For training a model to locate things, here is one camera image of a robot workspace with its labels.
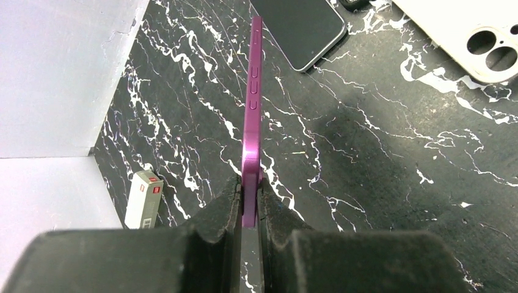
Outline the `pink cased smartphone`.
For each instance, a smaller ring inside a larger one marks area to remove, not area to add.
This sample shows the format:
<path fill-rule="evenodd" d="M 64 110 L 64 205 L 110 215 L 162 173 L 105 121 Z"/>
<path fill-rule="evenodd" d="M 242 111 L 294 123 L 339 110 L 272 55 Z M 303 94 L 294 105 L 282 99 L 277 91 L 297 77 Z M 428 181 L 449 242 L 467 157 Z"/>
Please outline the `pink cased smartphone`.
<path fill-rule="evenodd" d="M 250 30 L 241 166 L 243 185 L 242 225 L 246 228 L 253 228 L 256 223 L 257 190 L 261 174 L 262 28 L 262 17 L 253 17 Z"/>

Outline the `black phone case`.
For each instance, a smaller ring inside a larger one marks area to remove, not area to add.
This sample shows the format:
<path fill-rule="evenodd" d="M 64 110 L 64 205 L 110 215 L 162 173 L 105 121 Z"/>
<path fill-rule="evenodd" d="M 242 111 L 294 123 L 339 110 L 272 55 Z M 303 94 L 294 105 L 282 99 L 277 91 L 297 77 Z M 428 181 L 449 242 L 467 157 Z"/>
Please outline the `black phone case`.
<path fill-rule="evenodd" d="M 370 0 L 339 0 L 339 2 L 350 12 L 362 9 L 370 4 Z"/>

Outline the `cream white phone case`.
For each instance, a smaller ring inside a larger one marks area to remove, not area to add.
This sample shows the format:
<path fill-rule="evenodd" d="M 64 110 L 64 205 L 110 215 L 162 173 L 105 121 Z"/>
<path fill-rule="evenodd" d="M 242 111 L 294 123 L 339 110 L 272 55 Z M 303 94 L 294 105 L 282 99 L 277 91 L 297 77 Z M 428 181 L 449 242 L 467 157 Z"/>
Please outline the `cream white phone case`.
<path fill-rule="evenodd" d="M 517 1 L 394 3 L 477 81 L 517 76 Z"/>

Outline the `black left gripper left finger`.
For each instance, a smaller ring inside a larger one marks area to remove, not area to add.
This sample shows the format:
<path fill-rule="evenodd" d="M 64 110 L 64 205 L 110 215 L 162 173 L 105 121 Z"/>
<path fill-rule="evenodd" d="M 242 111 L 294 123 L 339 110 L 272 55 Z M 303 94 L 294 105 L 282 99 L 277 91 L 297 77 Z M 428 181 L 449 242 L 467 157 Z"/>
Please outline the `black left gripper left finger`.
<path fill-rule="evenodd" d="M 241 178 L 177 227 L 39 234 L 4 292 L 238 292 Z"/>

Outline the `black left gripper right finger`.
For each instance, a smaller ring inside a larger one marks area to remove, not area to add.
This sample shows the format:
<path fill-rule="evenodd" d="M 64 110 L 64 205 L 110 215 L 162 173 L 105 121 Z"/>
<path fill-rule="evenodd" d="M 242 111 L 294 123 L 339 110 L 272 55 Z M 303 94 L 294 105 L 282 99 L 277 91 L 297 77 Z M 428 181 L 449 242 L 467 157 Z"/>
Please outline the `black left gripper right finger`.
<path fill-rule="evenodd" d="M 265 292 L 467 292 L 441 238 L 426 231 L 326 232 L 263 181 L 258 195 Z"/>

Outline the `black screen smartphone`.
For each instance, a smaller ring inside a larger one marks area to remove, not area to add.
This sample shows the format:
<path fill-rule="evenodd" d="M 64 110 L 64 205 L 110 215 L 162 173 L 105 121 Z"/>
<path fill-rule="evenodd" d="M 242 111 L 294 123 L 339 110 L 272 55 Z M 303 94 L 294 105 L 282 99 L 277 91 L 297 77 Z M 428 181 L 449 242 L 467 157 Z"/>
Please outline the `black screen smartphone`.
<path fill-rule="evenodd" d="M 347 33 L 326 0 L 251 0 L 290 67 L 305 72 Z"/>

